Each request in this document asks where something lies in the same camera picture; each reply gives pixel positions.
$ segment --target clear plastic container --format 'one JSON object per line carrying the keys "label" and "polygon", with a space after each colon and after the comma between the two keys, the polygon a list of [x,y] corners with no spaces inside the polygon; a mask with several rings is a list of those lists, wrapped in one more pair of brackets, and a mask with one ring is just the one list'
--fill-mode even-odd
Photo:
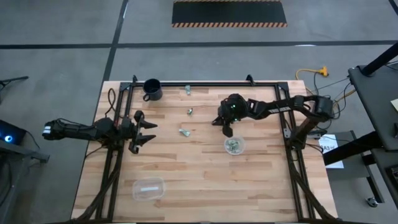
{"label": "clear plastic container", "polygon": [[164,192],[164,180],[159,177],[137,180],[132,185],[132,197],[141,202],[161,198]]}
{"label": "clear plastic container", "polygon": [[239,155],[244,151],[245,143],[242,136],[233,136],[231,138],[225,139],[224,148],[231,155]]}

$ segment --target white paper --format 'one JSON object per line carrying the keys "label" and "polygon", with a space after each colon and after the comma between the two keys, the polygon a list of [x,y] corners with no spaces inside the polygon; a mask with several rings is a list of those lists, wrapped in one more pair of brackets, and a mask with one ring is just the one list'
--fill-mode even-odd
{"label": "white paper", "polygon": [[[319,145],[323,149],[323,153],[327,153],[331,150],[334,150],[338,147],[336,136],[334,134],[324,134],[319,139]],[[326,168],[328,169],[344,169],[343,162],[338,161],[333,164],[327,165]]]}
{"label": "white paper", "polygon": [[142,192],[150,191],[150,190],[159,190],[159,187],[142,187],[141,188]]}

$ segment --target blue light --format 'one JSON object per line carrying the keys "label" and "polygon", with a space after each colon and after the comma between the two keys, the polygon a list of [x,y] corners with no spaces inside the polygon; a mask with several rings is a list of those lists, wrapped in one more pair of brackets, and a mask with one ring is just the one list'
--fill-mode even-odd
{"label": "blue light", "polygon": [[4,138],[4,140],[5,140],[6,142],[11,142],[11,141],[12,141],[12,137],[11,137],[11,136],[6,136],[6,137]]}

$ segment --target mug handle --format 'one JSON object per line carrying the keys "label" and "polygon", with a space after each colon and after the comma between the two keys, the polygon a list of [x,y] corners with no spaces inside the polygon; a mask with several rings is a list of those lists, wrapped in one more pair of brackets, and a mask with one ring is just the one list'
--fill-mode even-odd
{"label": "mug handle", "polygon": [[147,102],[149,101],[149,94],[145,94],[144,97],[142,97],[142,99]]}

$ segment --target wheel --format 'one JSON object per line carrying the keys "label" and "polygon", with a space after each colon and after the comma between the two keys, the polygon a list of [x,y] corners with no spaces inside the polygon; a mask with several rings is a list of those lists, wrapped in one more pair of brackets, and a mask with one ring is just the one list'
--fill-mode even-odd
{"label": "wheel", "polygon": [[376,208],[378,204],[378,202],[376,201],[376,199],[374,197],[368,198],[366,199],[366,202],[368,203],[368,205],[372,208]]}

